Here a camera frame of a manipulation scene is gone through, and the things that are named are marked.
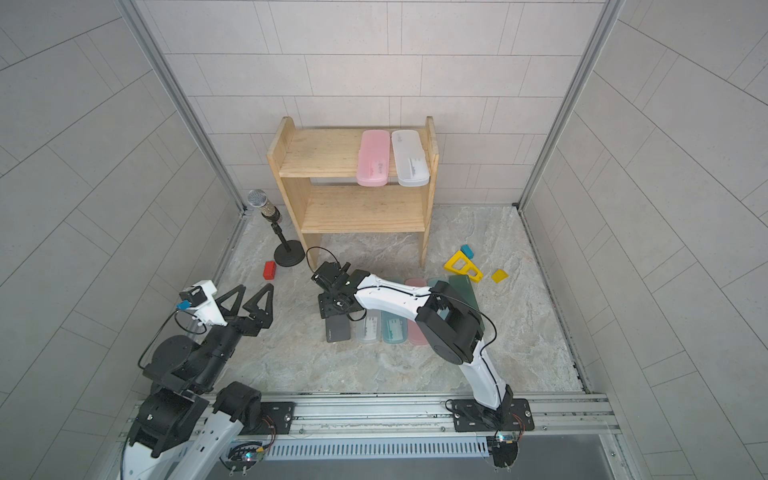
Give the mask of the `pink pencil case top shelf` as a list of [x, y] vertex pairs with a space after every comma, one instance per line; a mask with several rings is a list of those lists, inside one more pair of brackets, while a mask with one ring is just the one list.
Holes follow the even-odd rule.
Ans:
[[388, 183], [391, 137], [386, 130], [365, 130], [358, 151], [356, 181], [363, 187], [381, 187]]

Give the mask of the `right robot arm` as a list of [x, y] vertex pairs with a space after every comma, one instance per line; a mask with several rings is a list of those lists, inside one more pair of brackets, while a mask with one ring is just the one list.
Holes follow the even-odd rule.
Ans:
[[476, 403], [492, 410], [501, 407], [507, 384], [485, 353], [481, 313], [450, 284], [408, 286], [348, 269], [347, 264], [325, 262], [312, 274], [322, 289], [318, 295], [322, 318], [377, 310], [411, 320], [439, 357], [460, 368]]

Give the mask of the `right circuit board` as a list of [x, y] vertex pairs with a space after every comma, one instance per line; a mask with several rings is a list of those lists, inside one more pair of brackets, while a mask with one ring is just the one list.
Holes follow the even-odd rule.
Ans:
[[487, 450], [489, 458], [497, 469], [508, 469], [516, 461], [519, 453], [519, 444], [516, 437], [504, 436], [496, 433], [493, 436], [486, 437]]

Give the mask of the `light blue pencil case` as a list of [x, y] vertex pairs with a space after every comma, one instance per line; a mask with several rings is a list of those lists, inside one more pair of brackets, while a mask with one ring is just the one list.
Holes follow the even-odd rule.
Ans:
[[[447, 279], [443, 277], [431, 277], [427, 280], [427, 285], [430, 288], [435, 287], [439, 282], [446, 282]], [[450, 307], [443, 301], [443, 300], [435, 300], [431, 303], [431, 309], [442, 319], [446, 320], [449, 313], [450, 313]]]

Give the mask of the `pink pencil case shelf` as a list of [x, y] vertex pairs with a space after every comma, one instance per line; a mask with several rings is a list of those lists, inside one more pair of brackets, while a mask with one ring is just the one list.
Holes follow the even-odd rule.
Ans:
[[[427, 282], [423, 278], [411, 278], [405, 284], [413, 287], [425, 287]], [[413, 346], [428, 346], [428, 340], [421, 331], [419, 325], [413, 320], [408, 321], [408, 341]]]
[[381, 187], [388, 183], [391, 137], [386, 130], [365, 130], [358, 151], [356, 181], [363, 187]]

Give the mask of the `clear white pencil case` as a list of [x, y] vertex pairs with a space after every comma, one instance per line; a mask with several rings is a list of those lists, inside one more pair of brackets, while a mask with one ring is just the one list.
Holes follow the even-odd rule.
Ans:
[[419, 133], [416, 130], [396, 130], [391, 134], [391, 143], [399, 185], [427, 185], [430, 173]]
[[377, 343], [381, 337], [381, 312], [368, 310], [364, 319], [356, 322], [356, 339], [362, 343]]

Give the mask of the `teal small block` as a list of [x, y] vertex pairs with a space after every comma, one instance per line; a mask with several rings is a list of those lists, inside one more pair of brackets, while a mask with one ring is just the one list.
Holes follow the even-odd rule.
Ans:
[[467, 244], [462, 245], [460, 250], [468, 259], [474, 258], [474, 252]]

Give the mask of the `red small block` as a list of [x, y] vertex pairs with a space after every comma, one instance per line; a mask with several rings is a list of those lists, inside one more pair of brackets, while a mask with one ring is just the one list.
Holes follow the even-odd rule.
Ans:
[[263, 268], [263, 273], [262, 273], [263, 279], [267, 281], [274, 280], [276, 276], [276, 271], [277, 271], [277, 264], [274, 261], [267, 261], [264, 264], [264, 268]]

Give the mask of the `teal pencil case with label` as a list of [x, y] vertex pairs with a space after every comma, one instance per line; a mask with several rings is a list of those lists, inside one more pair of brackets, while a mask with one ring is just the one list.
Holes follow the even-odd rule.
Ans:
[[408, 338], [409, 320], [387, 311], [381, 312], [382, 340], [387, 344], [400, 344]]

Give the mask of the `dark green pencil case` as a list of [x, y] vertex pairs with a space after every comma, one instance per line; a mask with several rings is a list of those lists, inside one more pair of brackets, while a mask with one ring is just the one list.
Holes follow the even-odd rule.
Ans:
[[448, 283], [454, 290], [453, 293], [449, 294], [453, 305], [462, 308], [466, 312], [471, 312], [478, 320], [480, 332], [484, 333], [484, 320], [478, 308], [478, 302], [472, 286], [473, 282], [464, 275], [449, 275]]

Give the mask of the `black pencil case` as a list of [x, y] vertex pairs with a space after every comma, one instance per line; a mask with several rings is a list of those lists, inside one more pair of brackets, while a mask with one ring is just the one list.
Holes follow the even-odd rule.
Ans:
[[337, 343], [352, 338], [351, 321], [347, 314], [332, 315], [325, 319], [326, 341]]

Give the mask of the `yellow triangle block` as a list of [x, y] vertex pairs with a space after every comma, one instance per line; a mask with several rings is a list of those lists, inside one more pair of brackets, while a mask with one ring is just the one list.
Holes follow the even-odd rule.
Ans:
[[473, 282], [480, 282], [484, 278], [480, 269], [461, 250], [454, 253], [443, 268], [449, 273], [466, 276]]

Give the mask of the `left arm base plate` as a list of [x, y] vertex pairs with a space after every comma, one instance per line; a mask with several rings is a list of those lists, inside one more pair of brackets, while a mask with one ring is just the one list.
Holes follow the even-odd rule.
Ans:
[[293, 422], [295, 402], [266, 402], [261, 404], [261, 418], [253, 427], [244, 427], [241, 436], [287, 435]]

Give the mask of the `wooden two-tier shelf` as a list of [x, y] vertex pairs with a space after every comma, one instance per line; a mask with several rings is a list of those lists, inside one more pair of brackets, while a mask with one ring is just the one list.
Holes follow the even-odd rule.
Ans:
[[426, 264], [436, 192], [439, 148], [432, 117], [417, 130], [429, 167], [425, 186], [356, 183], [362, 128], [298, 128], [282, 118], [267, 160], [304, 248], [324, 234], [418, 233]]

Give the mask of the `left circuit board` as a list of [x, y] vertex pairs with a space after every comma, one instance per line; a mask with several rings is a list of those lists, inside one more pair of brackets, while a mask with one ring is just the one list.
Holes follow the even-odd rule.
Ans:
[[249, 470], [260, 463], [266, 454], [263, 444], [258, 441], [247, 442], [232, 447], [227, 453], [227, 460], [230, 475], [240, 472], [246, 476]]

